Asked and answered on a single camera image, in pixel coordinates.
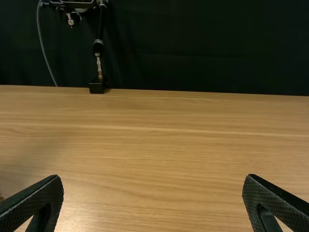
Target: cable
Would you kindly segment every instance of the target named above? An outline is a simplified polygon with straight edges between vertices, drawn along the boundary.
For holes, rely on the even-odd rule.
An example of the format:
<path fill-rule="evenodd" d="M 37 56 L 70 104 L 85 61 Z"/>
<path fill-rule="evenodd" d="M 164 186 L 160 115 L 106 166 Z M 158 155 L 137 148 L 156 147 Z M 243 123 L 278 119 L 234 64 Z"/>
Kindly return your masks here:
<path fill-rule="evenodd" d="M 42 2 L 42 0 L 39 0 L 38 7 L 37 7 L 37 27 L 38 27 L 38 33 L 39 33 L 39 38 L 40 38 L 40 44 L 41 44 L 41 49 L 42 49 L 42 52 L 43 52 L 43 56 L 44 56 L 45 63 L 47 65 L 49 74 L 51 75 L 52 80 L 53 80 L 55 86 L 58 87 L 57 82 L 56 82 L 56 80 L 54 78 L 53 72 L 52 72 L 52 70 L 51 70 L 51 68 L 49 66 L 49 63 L 48 63 L 48 60 L 47 60 L 47 57 L 46 57 L 46 53 L 45 53 L 45 49 L 44 49 L 44 45 L 43 45 L 43 40 L 42 40 L 42 35 L 41 35 L 41 28 L 40 28 L 40 19 L 39 19 L 39 12 L 40 12 L 40 7 L 41 7 L 41 2 Z"/>

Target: black curtain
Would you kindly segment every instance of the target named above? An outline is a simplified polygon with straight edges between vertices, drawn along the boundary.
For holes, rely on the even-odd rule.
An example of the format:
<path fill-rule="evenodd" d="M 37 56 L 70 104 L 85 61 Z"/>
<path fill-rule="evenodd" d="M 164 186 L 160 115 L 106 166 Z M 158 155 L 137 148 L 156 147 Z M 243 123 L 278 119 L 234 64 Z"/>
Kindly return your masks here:
<path fill-rule="evenodd" d="M 37 0 L 3 2 L 0 83 L 53 85 L 36 29 Z M 104 70 L 112 88 L 309 95 L 307 0 L 110 0 Z M 70 29 L 42 9 L 60 86 L 85 87 L 97 14 Z"/>

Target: wood grain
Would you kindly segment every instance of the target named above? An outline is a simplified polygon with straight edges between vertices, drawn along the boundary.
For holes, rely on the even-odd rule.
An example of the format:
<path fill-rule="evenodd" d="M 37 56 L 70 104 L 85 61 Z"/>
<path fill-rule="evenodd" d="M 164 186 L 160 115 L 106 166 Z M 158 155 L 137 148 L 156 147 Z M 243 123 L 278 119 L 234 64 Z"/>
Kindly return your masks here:
<path fill-rule="evenodd" d="M 249 232 L 249 173 L 309 201 L 309 98 L 0 86 L 0 196 L 51 174 L 57 232 Z"/>

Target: wooden table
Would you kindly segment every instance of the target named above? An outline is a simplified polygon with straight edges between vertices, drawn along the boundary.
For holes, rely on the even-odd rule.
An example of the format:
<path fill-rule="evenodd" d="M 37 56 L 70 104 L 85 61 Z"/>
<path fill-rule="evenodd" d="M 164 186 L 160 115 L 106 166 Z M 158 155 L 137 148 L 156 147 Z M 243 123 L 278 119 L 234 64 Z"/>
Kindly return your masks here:
<path fill-rule="evenodd" d="M 0 86 L 0 194 L 51 174 L 57 232 L 250 232 L 249 173 L 309 201 L 309 98 Z"/>

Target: black base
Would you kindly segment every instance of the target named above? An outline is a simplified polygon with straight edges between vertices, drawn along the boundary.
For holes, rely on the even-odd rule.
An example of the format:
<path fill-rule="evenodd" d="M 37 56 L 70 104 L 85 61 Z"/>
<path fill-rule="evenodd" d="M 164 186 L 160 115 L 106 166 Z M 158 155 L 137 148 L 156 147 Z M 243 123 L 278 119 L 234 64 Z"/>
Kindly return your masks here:
<path fill-rule="evenodd" d="M 107 90 L 107 86 L 105 82 L 101 82 L 97 78 L 92 80 L 89 83 L 89 91 L 94 94 L 103 94 Z"/>

